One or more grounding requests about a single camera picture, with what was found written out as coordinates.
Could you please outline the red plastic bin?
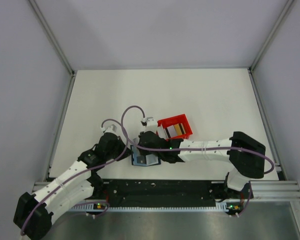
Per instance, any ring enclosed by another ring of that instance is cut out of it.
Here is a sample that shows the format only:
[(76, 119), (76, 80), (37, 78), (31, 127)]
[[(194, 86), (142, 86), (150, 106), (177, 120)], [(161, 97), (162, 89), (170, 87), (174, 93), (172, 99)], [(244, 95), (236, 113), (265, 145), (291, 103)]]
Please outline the red plastic bin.
[(166, 140), (189, 139), (193, 134), (185, 114), (180, 114), (157, 121), (157, 134)]

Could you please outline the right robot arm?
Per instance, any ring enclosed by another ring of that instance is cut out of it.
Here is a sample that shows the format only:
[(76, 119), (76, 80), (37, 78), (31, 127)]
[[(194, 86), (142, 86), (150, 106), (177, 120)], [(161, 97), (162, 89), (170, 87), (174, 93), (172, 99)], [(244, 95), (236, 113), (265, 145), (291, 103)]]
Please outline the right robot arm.
[(223, 192), (229, 198), (239, 195), (250, 180), (265, 175), (266, 147), (241, 131), (230, 138), (214, 141), (164, 139), (151, 131), (139, 135), (138, 149), (142, 155), (153, 154), (170, 164), (190, 161), (222, 162), (233, 169), (226, 174)]

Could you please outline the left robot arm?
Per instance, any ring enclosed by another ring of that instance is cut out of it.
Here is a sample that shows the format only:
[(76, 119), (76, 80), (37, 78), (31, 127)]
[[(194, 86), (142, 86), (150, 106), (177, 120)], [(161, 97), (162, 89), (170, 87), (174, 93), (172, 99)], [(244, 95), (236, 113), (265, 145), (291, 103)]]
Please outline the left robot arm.
[(56, 220), (77, 203), (99, 198), (104, 191), (98, 170), (128, 157), (127, 143), (113, 132), (106, 132), (92, 148), (82, 152), (60, 176), (34, 193), (23, 193), (17, 202), (13, 222), (21, 236), (42, 239)]

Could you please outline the white credit card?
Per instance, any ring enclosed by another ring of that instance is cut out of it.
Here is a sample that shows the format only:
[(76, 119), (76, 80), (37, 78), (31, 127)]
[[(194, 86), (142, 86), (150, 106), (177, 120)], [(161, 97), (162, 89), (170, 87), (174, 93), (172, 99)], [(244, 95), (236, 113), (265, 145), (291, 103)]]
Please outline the white credit card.
[(140, 152), (139, 152), (139, 149), (137, 148), (137, 145), (139, 144), (139, 140), (140, 138), (139, 137), (135, 137), (132, 141), (134, 143), (134, 145), (132, 145), (132, 150), (133, 150), (133, 155), (135, 157), (139, 156), (140, 155)]

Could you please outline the blue leather card holder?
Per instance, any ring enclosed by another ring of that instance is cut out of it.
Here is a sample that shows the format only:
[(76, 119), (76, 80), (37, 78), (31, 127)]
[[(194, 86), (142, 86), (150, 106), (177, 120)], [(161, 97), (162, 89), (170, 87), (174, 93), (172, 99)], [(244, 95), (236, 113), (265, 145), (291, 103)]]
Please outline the blue leather card holder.
[(137, 167), (151, 167), (161, 164), (161, 159), (153, 154), (141, 155), (140, 151), (134, 145), (130, 146), (131, 149), (131, 165)]

